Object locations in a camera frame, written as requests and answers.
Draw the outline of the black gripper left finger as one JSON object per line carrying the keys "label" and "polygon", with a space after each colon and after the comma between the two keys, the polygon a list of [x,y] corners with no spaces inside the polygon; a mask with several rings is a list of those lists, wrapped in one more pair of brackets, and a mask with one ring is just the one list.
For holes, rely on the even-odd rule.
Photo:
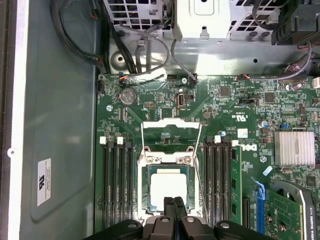
{"label": "black gripper left finger", "polygon": [[176,228],[176,199],[165,197],[164,215],[148,218],[145,225],[127,219],[87,237],[87,240],[172,240]]}

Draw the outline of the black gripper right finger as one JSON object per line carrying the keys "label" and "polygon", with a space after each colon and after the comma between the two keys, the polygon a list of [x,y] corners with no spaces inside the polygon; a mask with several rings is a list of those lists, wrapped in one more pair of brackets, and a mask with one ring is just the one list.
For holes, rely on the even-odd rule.
{"label": "black gripper right finger", "polygon": [[213,227],[198,217],[188,216],[183,199],[174,198],[178,228],[183,240],[264,240],[265,236],[232,221],[222,220]]}

